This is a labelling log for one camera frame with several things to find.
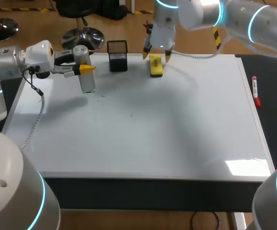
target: black bag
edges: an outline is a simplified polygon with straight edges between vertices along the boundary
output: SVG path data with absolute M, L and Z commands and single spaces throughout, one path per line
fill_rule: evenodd
M 121 20 L 128 13 L 124 5 L 119 5 L 119 0 L 99 0 L 96 14 L 113 19 Z

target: robotic arm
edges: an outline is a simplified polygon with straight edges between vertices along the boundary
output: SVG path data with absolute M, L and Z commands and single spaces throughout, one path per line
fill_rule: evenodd
M 231 34 L 277 51 L 277 8 L 246 0 L 156 0 L 154 22 L 143 57 L 151 47 L 169 60 L 177 23 L 188 30 L 221 26 Z
M 62 65 L 76 62 L 74 65 Z M 0 48 L 0 80 L 18 78 L 24 70 L 33 70 L 40 79 L 50 73 L 60 73 L 65 77 L 91 73 L 95 67 L 90 65 L 89 51 L 85 46 L 76 46 L 73 50 L 54 51 L 49 41 L 20 50 L 17 46 Z

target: black cable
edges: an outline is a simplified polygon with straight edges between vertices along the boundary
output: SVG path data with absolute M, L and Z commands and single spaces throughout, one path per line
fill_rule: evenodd
M 31 82 L 29 82 L 28 79 L 24 76 L 24 73 L 25 73 L 27 70 L 29 71 L 29 74 L 31 75 Z M 29 83 L 29 84 L 31 85 L 31 88 L 34 89 L 34 90 L 38 93 L 38 95 L 43 96 L 44 93 L 43 93 L 40 89 L 36 88 L 36 87 L 33 85 L 33 80 L 32 80 L 33 77 L 32 77 L 32 76 L 33 76 L 34 73 L 35 73 L 35 68 L 29 67 L 29 68 L 24 69 L 24 70 L 22 71 L 22 77 L 23 77 L 23 79 L 25 79 L 25 81 L 26 81 L 27 83 Z
M 265 5 L 269 5 L 269 4 L 266 2 L 266 0 L 263 0 L 263 3 L 264 3 Z
M 57 11 L 56 8 L 53 6 L 52 0 L 49 0 L 49 2 L 50 2 L 50 4 L 51 4 L 51 7 L 52 7 L 55 11 Z
M 190 218 L 190 222 L 189 222 L 190 230 L 194 230 L 193 222 L 194 222 L 194 217 L 195 217 L 195 215 L 197 213 L 198 212 L 194 212 L 194 214 L 192 214 L 192 216 Z M 219 229 L 219 225 L 220 225 L 219 217 L 218 217 L 218 215 L 215 212 L 212 212 L 212 214 L 214 214 L 214 217 L 216 218 L 216 221 L 217 221 L 217 227 L 216 227 L 215 230 L 218 230 Z

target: yellow and black warning tape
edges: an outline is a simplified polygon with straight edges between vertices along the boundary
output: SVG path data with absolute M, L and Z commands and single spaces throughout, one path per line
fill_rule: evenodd
M 55 11 L 52 8 L 0 8 L 0 11 L 39 11 L 40 13 Z
M 219 37 L 219 32 L 218 32 L 217 27 L 213 27 L 212 30 L 213 30 L 213 33 L 214 33 L 214 38 L 215 38 L 215 41 L 216 41 L 216 47 L 217 47 L 217 50 L 218 50 L 221 47 L 221 39 Z

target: yellow sponge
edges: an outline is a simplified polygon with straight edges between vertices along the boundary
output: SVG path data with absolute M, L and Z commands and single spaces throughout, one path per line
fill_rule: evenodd
M 163 65 L 160 54 L 149 54 L 150 58 L 150 75 L 153 78 L 163 76 Z

